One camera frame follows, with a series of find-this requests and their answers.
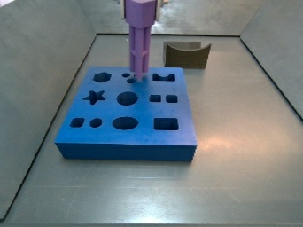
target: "gray floor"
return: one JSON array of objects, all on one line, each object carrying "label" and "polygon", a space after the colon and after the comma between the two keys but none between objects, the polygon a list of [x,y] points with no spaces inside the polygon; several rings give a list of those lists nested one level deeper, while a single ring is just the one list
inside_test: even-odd
[{"label": "gray floor", "polygon": [[1,220],[96,34],[75,0],[13,1],[0,21]]},{"label": "gray floor", "polygon": [[267,1],[241,40],[303,119],[301,11],[301,0]]},{"label": "gray floor", "polygon": [[128,65],[128,37],[99,36],[5,223],[300,223],[303,125],[237,38],[184,70],[199,146],[192,163],[64,160],[54,136],[91,66]]},{"label": "gray floor", "polygon": [[[237,35],[265,0],[169,0],[161,8],[153,34]],[[120,18],[120,5],[113,0],[79,0],[92,27],[99,34],[128,34]]]}]

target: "shape sorter board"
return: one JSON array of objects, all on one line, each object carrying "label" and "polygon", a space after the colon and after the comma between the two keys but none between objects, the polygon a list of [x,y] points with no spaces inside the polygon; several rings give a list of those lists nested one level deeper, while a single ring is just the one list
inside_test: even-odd
[{"label": "shape sorter board", "polygon": [[56,138],[67,159],[191,161],[193,119],[180,68],[92,67]]}]

